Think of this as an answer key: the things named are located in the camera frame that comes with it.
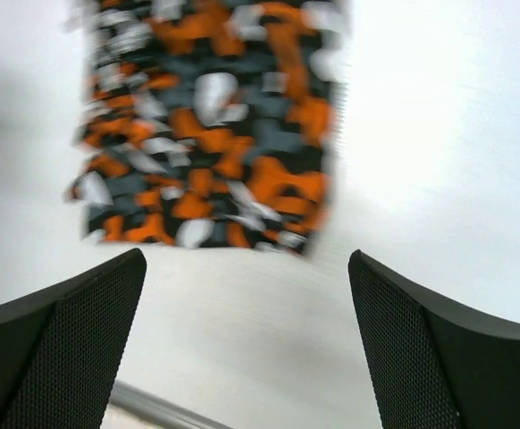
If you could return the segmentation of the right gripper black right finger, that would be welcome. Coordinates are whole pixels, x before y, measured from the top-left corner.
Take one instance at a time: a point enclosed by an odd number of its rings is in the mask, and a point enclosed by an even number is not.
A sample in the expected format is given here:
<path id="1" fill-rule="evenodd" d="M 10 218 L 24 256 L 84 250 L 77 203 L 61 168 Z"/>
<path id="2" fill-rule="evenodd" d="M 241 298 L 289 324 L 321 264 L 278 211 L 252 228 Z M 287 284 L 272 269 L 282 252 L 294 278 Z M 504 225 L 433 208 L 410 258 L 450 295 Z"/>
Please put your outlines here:
<path id="1" fill-rule="evenodd" d="M 348 275 L 384 428 L 520 429 L 520 324 L 355 251 Z"/>

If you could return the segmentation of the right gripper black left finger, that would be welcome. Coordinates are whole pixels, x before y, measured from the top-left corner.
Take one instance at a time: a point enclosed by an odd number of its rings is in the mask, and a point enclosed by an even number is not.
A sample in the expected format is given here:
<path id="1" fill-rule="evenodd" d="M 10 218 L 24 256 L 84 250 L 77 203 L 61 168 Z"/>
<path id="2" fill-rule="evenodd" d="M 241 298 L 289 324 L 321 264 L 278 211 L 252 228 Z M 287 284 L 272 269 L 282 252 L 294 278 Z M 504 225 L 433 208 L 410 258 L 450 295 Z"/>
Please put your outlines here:
<path id="1" fill-rule="evenodd" d="M 146 271 L 134 248 L 0 305 L 0 428 L 100 427 Z"/>

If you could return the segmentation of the camouflage orange black shorts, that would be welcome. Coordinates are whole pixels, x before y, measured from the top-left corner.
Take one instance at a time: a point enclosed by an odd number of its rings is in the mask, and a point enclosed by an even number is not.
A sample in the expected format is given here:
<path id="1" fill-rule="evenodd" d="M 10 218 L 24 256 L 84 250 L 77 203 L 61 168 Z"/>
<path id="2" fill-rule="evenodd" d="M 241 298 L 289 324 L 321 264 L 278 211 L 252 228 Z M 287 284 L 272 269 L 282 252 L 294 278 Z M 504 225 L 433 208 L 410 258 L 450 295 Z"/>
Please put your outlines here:
<path id="1" fill-rule="evenodd" d="M 305 253 L 330 198 L 340 3 L 80 1 L 74 19 L 85 233 Z"/>

